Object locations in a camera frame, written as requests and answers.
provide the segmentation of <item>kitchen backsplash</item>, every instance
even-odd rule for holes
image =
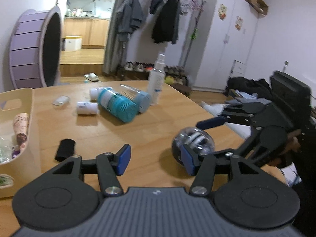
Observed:
[[[83,9],[83,11],[94,12],[93,0],[69,0],[69,9]],[[115,0],[95,0],[96,17],[110,18]]]

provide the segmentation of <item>beige storage basket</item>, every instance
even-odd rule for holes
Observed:
[[[20,188],[41,174],[39,132],[34,113],[34,90],[23,88],[0,93],[0,104],[4,102],[12,105],[8,106],[7,110],[0,109],[0,137],[5,140],[12,140],[13,144],[16,144],[13,119],[17,114],[24,112],[30,117],[25,150],[11,161],[0,164],[0,176],[13,180],[13,184],[0,186],[0,198],[13,196]]]

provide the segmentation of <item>person's hand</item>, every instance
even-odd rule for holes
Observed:
[[[291,133],[288,134],[288,141],[285,145],[284,150],[282,151],[281,155],[286,154],[287,152],[289,152],[290,150],[293,150],[294,152],[298,152],[299,148],[301,147],[300,143],[298,142],[297,136],[299,136],[301,134],[301,130],[295,130]],[[281,159],[280,158],[275,158],[274,160],[270,161],[268,163],[269,166],[277,166],[281,163]]]

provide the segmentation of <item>kitchen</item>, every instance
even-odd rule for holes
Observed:
[[[81,36],[82,46],[76,51],[62,51],[62,76],[82,75],[86,71],[101,73],[114,2],[67,0],[62,37]]]

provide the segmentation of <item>slipper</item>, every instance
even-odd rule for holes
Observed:
[[[99,81],[99,77],[94,74],[94,73],[90,73],[90,74],[86,74],[84,75],[84,77],[92,82],[98,82]]]

